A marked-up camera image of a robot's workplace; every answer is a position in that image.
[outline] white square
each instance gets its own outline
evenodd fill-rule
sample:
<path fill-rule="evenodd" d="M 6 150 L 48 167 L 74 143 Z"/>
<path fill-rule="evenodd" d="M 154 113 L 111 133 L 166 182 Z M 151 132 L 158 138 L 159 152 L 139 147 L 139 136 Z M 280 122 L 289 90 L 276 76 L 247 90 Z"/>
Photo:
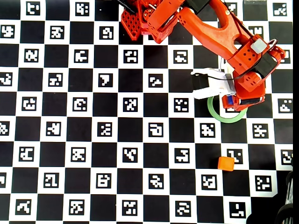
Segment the white square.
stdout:
<path fill-rule="evenodd" d="M 242 143 L 221 143 L 221 156 L 233 157 L 235 159 L 234 170 L 248 170 L 249 157 L 248 145 Z"/>
<path fill-rule="evenodd" d="M 19 44 L 19 68 L 43 68 L 44 54 L 45 54 L 44 44 L 20 43 Z"/>
<path fill-rule="evenodd" d="M 170 179 L 168 168 L 144 168 L 143 175 L 143 194 L 144 195 L 169 195 Z"/>
<path fill-rule="evenodd" d="M 178 51 L 176 59 L 174 58 L 175 50 Z M 168 45 L 168 68 L 193 69 L 193 45 Z"/>
<path fill-rule="evenodd" d="M 71 201 L 77 203 L 77 207 L 73 204 L 71 207 Z M 84 203 L 84 214 L 76 215 L 76 212 L 82 210 L 82 203 Z M 89 221 L 90 217 L 90 194 L 64 194 L 64 211 L 63 221 Z"/>
<path fill-rule="evenodd" d="M 0 141 L 14 141 L 15 116 L 0 117 Z"/>
<path fill-rule="evenodd" d="M 111 134 L 98 135 L 98 123 L 107 123 L 112 126 Z M 92 122 L 92 142 L 117 142 L 118 119 L 117 117 L 93 117 Z"/>
<path fill-rule="evenodd" d="M 270 41 L 269 37 L 269 22 L 268 21 L 244 21 L 244 26 L 252 33 L 253 35 L 263 33 L 263 40 L 268 43 Z"/>
<path fill-rule="evenodd" d="M 279 66 L 276 69 L 293 69 L 293 45 L 292 44 L 277 44 L 285 51 L 285 58 L 281 60 Z"/>
<path fill-rule="evenodd" d="M 230 202 L 243 202 L 245 203 L 245 217 L 244 218 L 231 218 L 229 214 L 229 203 Z M 223 211 L 224 211 L 224 223 L 230 224 L 245 224 L 246 219 L 251 214 L 251 198 L 250 197 L 235 197 L 235 196 L 224 196 L 223 197 Z"/>
<path fill-rule="evenodd" d="M 286 99 L 286 103 L 293 104 L 293 94 L 292 93 L 273 93 L 272 94 L 272 108 L 273 108 L 273 118 L 274 119 L 293 119 L 293 113 L 284 113 L 282 111 L 291 111 L 287 105 L 278 105 L 278 99 Z"/>
<path fill-rule="evenodd" d="M 67 92 L 68 85 L 68 68 L 43 69 L 43 92 Z"/>
<path fill-rule="evenodd" d="M 67 117 L 42 117 L 40 141 L 66 141 L 66 125 Z"/>
<path fill-rule="evenodd" d="M 123 216 L 123 201 L 137 201 L 137 216 Z M 143 195 L 116 195 L 116 221 L 117 222 L 142 222 L 143 221 Z"/>
<path fill-rule="evenodd" d="M 166 37 L 162 43 L 158 44 L 154 40 L 149 39 L 150 35 L 143 35 L 143 45 L 168 45 L 168 37 Z"/>
<path fill-rule="evenodd" d="M 70 21 L 45 21 L 45 44 L 70 44 Z"/>
<path fill-rule="evenodd" d="M 168 86 L 168 69 L 143 69 L 144 93 L 168 93 Z"/>
<path fill-rule="evenodd" d="M 117 192 L 117 168 L 91 168 L 90 170 L 90 193 L 91 194 L 116 195 L 116 192 Z"/>
<path fill-rule="evenodd" d="M 209 134 L 206 133 L 201 137 L 200 133 L 204 130 L 201 130 L 200 125 L 203 126 L 204 124 L 208 124 L 215 129 L 214 137 L 208 137 Z M 221 123 L 215 118 L 194 118 L 194 135 L 195 143 L 221 143 Z"/>
<path fill-rule="evenodd" d="M 170 169 L 195 169 L 195 144 L 194 143 L 172 143 L 169 146 L 169 168 Z M 181 155 L 176 155 L 175 150 L 180 149 Z"/>
<path fill-rule="evenodd" d="M 189 202 L 191 206 L 191 217 L 180 217 L 177 215 L 176 210 L 176 201 L 177 202 Z M 171 223 L 196 223 L 197 222 L 197 200 L 196 196 L 192 195 L 170 195 L 169 196 L 169 209 L 170 209 L 170 222 Z"/>
<path fill-rule="evenodd" d="M 93 93 L 92 92 L 68 92 L 67 93 L 68 117 L 92 117 Z"/>
<path fill-rule="evenodd" d="M 268 138 L 253 138 L 253 124 L 267 124 L 268 125 Z M 247 142 L 248 144 L 274 144 L 274 123 L 272 118 L 247 118 Z"/>
<path fill-rule="evenodd" d="M 94 21 L 95 5 L 93 0 L 70 1 L 70 21 Z"/>
<path fill-rule="evenodd" d="M 39 167 L 39 141 L 15 141 L 13 167 Z"/>
<path fill-rule="evenodd" d="M 94 45 L 118 45 L 119 25 L 120 23 L 116 21 L 95 21 Z"/>
<path fill-rule="evenodd" d="M 169 119 L 168 118 L 143 118 L 144 143 L 168 143 Z"/>
<path fill-rule="evenodd" d="M 0 174 L 0 195 L 1 194 L 10 194 L 11 186 L 13 180 L 13 168 L 12 167 L 0 167 L 0 173 L 5 173 L 4 175 Z"/>
<path fill-rule="evenodd" d="M 65 143 L 65 167 L 90 168 L 92 166 L 92 143 L 67 141 Z"/>
<path fill-rule="evenodd" d="M 16 215 L 16 202 L 18 199 L 29 199 L 28 202 L 31 204 L 31 209 L 19 207 L 20 210 L 26 209 L 30 215 Z M 11 194 L 10 205 L 9 205 L 9 220 L 10 221 L 36 221 L 36 210 L 37 210 L 37 194 Z"/>
<path fill-rule="evenodd" d="M 117 100 L 117 116 L 124 118 L 142 118 L 143 93 L 119 92 Z"/>
<path fill-rule="evenodd" d="M 196 169 L 195 174 L 197 196 L 223 196 L 222 170 Z"/>
<path fill-rule="evenodd" d="M 117 168 L 143 168 L 143 143 L 118 142 Z"/>
<path fill-rule="evenodd" d="M 22 21 L 44 21 L 46 20 L 46 2 L 45 0 L 30 0 L 30 2 L 37 2 L 36 4 L 28 5 L 28 2 L 21 0 L 21 20 Z"/>
<path fill-rule="evenodd" d="M 286 6 L 281 8 L 281 13 L 275 13 L 273 11 L 273 3 L 285 3 Z M 268 0 L 267 1 L 268 21 L 284 21 L 293 22 L 293 1 L 290 0 Z"/>
<path fill-rule="evenodd" d="M 64 177 L 64 167 L 40 167 L 38 169 L 37 193 L 63 194 Z"/>
<path fill-rule="evenodd" d="M 257 191 L 256 190 L 256 176 L 270 176 L 271 190 L 272 191 Z M 277 176 L 276 170 L 249 170 L 249 185 L 251 197 L 274 197 L 278 193 L 277 189 Z M 260 183 L 258 188 L 263 189 L 263 186 L 267 186 L 268 183 Z"/>
<path fill-rule="evenodd" d="M 93 44 L 70 44 L 69 45 L 69 68 L 92 69 L 93 57 L 94 57 Z"/>
<path fill-rule="evenodd" d="M 2 38 L 0 36 L 0 43 L 19 44 L 20 31 L 21 31 L 20 20 L 0 20 L 0 34 L 3 35 Z"/>
<path fill-rule="evenodd" d="M 16 116 L 41 117 L 42 107 L 43 92 L 17 92 Z"/>
<path fill-rule="evenodd" d="M 143 69 L 143 45 L 118 45 L 118 68 Z"/>
<path fill-rule="evenodd" d="M 293 170 L 293 166 L 291 165 L 292 153 L 287 150 L 293 151 L 293 145 L 275 144 L 276 170 Z"/>
<path fill-rule="evenodd" d="M 169 93 L 168 117 L 170 118 L 194 118 L 193 93 Z"/>
<path fill-rule="evenodd" d="M 0 92 L 18 91 L 19 68 L 0 67 Z"/>

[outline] table surface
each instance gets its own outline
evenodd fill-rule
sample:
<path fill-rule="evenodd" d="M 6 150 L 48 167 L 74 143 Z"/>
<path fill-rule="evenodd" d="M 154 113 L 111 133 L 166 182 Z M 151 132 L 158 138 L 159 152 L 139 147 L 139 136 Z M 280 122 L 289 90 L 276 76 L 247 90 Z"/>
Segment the table surface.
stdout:
<path fill-rule="evenodd" d="M 191 71 L 223 61 L 180 24 L 133 42 L 114 1 L 0 0 L 0 224 L 271 223 L 292 170 L 292 2 L 226 2 L 287 53 L 233 124 L 194 99 Z"/>

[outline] checkerboard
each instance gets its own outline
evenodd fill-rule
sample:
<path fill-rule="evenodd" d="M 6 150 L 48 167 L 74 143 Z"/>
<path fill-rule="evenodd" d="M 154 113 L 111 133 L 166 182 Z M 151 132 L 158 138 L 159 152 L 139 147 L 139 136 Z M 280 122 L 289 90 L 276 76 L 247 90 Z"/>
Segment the checkerboard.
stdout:
<path fill-rule="evenodd" d="M 233 124 L 194 99 L 191 71 L 225 61 L 180 24 L 133 42 L 114 1 L 0 0 L 0 224 L 271 223 L 292 170 L 292 1 L 226 2 L 286 51 Z"/>

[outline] black square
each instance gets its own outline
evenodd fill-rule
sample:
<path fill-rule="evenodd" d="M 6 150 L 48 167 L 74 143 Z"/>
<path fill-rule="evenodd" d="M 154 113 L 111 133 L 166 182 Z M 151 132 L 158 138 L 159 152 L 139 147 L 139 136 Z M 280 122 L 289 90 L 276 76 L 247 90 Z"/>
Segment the black square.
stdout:
<path fill-rule="evenodd" d="M 279 44 L 293 44 L 293 22 L 269 22 L 269 35 Z"/>
<path fill-rule="evenodd" d="M 195 144 L 196 169 L 217 169 L 221 144 Z"/>
<path fill-rule="evenodd" d="M 0 220 L 9 220 L 10 194 L 0 194 Z"/>
<path fill-rule="evenodd" d="M 70 1 L 46 0 L 46 20 L 70 20 Z"/>
<path fill-rule="evenodd" d="M 38 168 L 14 168 L 12 193 L 37 193 Z"/>
<path fill-rule="evenodd" d="M 21 21 L 20 43 L 44 43 L 44 21 Z"/>
<path fill-rule="evenodd" d="M 116 220 L 116 195 L 91 195 L 90 205 L 91 221 Z"/>
<path fill-rule="evenodd" d="M 145 222 L 169 222 L 169 196 L 143 196 Z"/>
<path fill-rule="evenodd" d="M 92 92 L 92 69 L 69 69 L 69 92 Z"/>
<path fill-rule="evenodd" d="M 198 223 L 224 223 L 223 197 L 197 196 L 196 198 Z"/>
<path fill-rule="evenodd" d="M 18 44 L 0 44 L 0 67 L 18 67 L 18 60 Z"/>
<path fill-rule="evenodd" d="M 272 93 L 293 93 L 293 70 L 276 69 L 271 80 Z"/>
<path fill-rule="evenodd" d="M 168 117 L 168 94 L 144 93 L 143 115 L 145 117 Z"/>
<path fill-rule="evenodd" d="M 193 92 L 192 70 L 169 70 L 169 92 Z"/>
<path fill-rule="evenodd" d="M 93 116 L 117 117 L 117 93 L 94 93 Z"/>
<path fill-rule="evenodd" d="M 93 22 L 71 22 L 70 44 L 93 44 Z"/>
<path fill-rule="evenodd" d="M 172 33 L 168 36 L 168 44 L 187 45 L 192 43 L 192 35 L 180 23 L 173 28 Z"/>
<path fill-rule="evenodd" d="M 89 2 L 76 2 L 75 16 L 89 16 Z"/>
<path fill-rule="evenodd" d="M 293 119 L 274 119 L 275 144 L 293 144 Z"/>
<path fill-rule="evenodd" d="M 15 25 L 0 25 L 0 38 L 14 39 Z"/>
<path fill-rule="evenodd" d="M 0 92 L 0 115 L 15 115 L 16 92 Z"/>
<path fill-rule="evenodd" d="M 12 167 L 13 166 L 13 142 L 0 142 L 0 167 Z"/>
<path fill-rule="evenodd" d="M 64 167 L 64 161 L 64 142 L 41 142 L 40 167 Z"/>
<path fill-rule="evenodd" d="M 62 220 L 63 215 L 63 195 L 39 194 L 37 197 L 37 220 Z"/>
<path fill-rule="evenodd" d="M 31 215 L 31 199 L 16 199 L 15 215 L 30 216 Z"/>
<path fill-rule="evenodd" d="M 116 167 L 116 143 L 93 142 L 92 167 Z"/>
<path fill-rule="evenodd" d="M 92 118 L 67 118 L 67 141 L 91 141 Z"/>
<path fill-rule="evenodd" d="M 19 20 L 21 15 L 21 3 L 19 0 L 0 1 L 1 20 Z"/>
<path fill-rule="evenodd" d="M 267 2 L 266 1 L 244 1 L 243 2 L 244 21 L 267 21 Z"/>
<path fill-rule="evenodd" d="M 50 68 L 67 68 L 69 63 L 68 45 L 45 45 L 44 66 Z"/>
<path fill-rule="evenodd" d="M 249 169 L 275 170 L 274 145 L 248 144 Z"/>
<path fill-rule="evenodd" d="M 18 91 L 42 91 L 43 69 L 19 68 Z"/>
<path fill-rule="evenodd" d="M 142 118 L 118 118 L 118 141 L 142 142 Z"/>
<path fill-rule="evenodd" d="M 138 162 L 138 148 L 122 148 L 122 162 Z"/>
<path fill-rule="evenodd" d="M 193 46 L 194 68 L 218 68 L 218 55 L 204 46 Z"/>
<path fill-rule="evenodd" d="M 266 94 L 264 102 L 250 106 L 247 110 L 246 116 L 247 118 L 272 118 L 272 95 Z"/>
<path fill-rule="evenodd" d="M 144 143 L 143 166 L 145 168 L 168 168 L 168 144 Z"/>
<path fill-rule="evenodd" d="M 160 68 L 167 69 L 168 62 L 167 46 L 162 45 L 148 45 L 143 47 L 144 68 Z"/>
<path fill-rule="evenodd" d="M 39 141 L 40 117 L 16 117 L 15 141 Z"/>
<path fill-rule="evenodd" d="M 88 63 L 89 50 L 75 49 L 74 50 L 74 63 Z"/>
<path fill-rule="evenodd" d="M 66 116 L 66 104 L 66 92 L 44 92 L 42 116 Z"/>
<path fill-rule="evenodd" d="M 118 45 L 95 45 L 94 46 L 95 68 L 118 67 Z"/>
<path fill-rule="evenodd" d="M 194 142 L 194 119 L 169 118 L 170 142 Z"/>
<path fill-rule="evenodd" d="M 26 15 L 41 15 L 41 3 L 38 1 L 26 1 Z"/>
<path fill-rule="evenodd" d="M 96 21 L 118 21 L 119 4 L 114 1 L 95 2 Z"/>
<path fill-rule="evenodd" d="M 170 169 L 170 194 L 195 195 L 195 169 Z"/>
<path fill-rule="evenodd" d="M 113 40 L 114 27 L 100 26 L 99 40 Z"/>
<path fill-rule="evenodd" d="M 65 194 L 89 194 L 90 169 L 89 168 L 65 168 Z"/>
<path fill-rule="evenodd" d="M 222 143 L 247 143 L 246 119 L 232 124 L 221 123 Z"/>
<path fill-rule="evenodd" d="M 142 69 L 119 69 L 118 92 L 142 92 Z"/>
<path fill-rule="evenodd" d="M 223 172 L 222 175 L 224 196 L 250 196 L 248 170 Z"/>
<path fill-rule="evenodd" d="M 191 217 L 191 201 L 175 201 L 176 217 Z"/>
<path fill-rule="evenodd" d="M 118 194 L 142 194 L 142 169 L 117 169 Z"/>

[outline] orange cube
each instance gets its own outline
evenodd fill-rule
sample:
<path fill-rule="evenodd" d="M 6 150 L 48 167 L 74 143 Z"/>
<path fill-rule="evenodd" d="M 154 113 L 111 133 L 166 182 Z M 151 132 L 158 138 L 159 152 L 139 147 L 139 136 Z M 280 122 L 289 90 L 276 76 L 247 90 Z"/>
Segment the orange cube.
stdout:
<path fill-rule="evenodd" d="M 231 157 L 219 157 L 218 160 L 218 169 L 222 169 L 225 171 L 233 171 L 234 170 L 235 159 Z"/>

